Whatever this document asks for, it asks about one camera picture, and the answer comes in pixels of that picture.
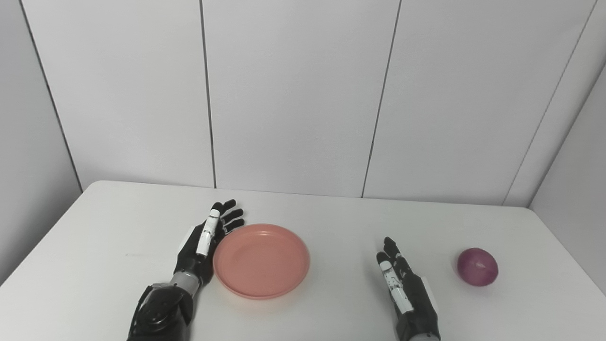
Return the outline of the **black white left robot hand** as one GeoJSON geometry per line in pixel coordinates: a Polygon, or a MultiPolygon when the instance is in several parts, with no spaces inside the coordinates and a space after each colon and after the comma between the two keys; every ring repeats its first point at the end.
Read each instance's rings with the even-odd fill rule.
{"type": "Polygon", "coordinates": [[[205,286],[214,274],[214,253],[229,235],[245,225],[244,210],[236,208],[237,201],[216,202],[206,220],[193,227],[180,249],[174,272],[196,276],[205,286]]]}

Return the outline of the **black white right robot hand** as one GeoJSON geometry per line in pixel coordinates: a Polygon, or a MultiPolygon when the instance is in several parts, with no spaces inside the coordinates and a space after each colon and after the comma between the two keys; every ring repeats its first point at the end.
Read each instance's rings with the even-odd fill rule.
{"type": "Polygon", "coordinates": [[[422,277],[415,274],[396,242],[383,240],[376,260],[394,304],[399,341],[439,341],[438,315],[422,277]]]}

